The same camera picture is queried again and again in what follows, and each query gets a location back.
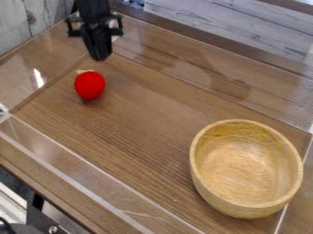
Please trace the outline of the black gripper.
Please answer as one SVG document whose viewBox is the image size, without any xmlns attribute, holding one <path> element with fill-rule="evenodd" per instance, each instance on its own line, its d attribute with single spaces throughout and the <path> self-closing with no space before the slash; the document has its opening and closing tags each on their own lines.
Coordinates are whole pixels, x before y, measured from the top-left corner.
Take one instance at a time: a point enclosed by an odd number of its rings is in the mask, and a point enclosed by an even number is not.
<svg viewBox="0 0 313 234">
<path fill-rule="evenodd" d="M 110 26 L 110 23 L 112 21 L 118 23 L 116 27 Z M 72 15 L 65 19 L 64 22 L 67 24 L 67 35 L 69 37 L 82 36 L 91 57 L 98 60 L 104 60 L 110 56 L 112 51 L 111 35 L 112 36 L 123 35 L 122 16 L 114 14 L 110 16 L 100 17 L 96 21 L 84 21 L 78 15 Z M 104 27 L 103 30 L 98 30 L 95 32 L 95 48 L 88 31 L 82 30 L 80 28 L 79 29 L 72 28 L 73 23 L 80 23 L 88 29 L 95 29 L 96 27 Z"/>
</svg>

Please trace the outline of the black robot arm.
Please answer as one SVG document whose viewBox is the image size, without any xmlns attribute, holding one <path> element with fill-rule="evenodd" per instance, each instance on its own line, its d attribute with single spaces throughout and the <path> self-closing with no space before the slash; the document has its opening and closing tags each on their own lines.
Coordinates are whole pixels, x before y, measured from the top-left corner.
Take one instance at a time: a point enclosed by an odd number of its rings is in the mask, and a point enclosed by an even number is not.
<svg viewBox="0 0 313 234">
<path fill-rule="evenodd" d="M 122 16 L 110 10 L 108 0 L 75 0 L 79 16 L 65 19 L 67 35 L 82 37 L 94 60 L 102 61 L 112 53 L 112 37 L 123 35 Z"/>
</svg>

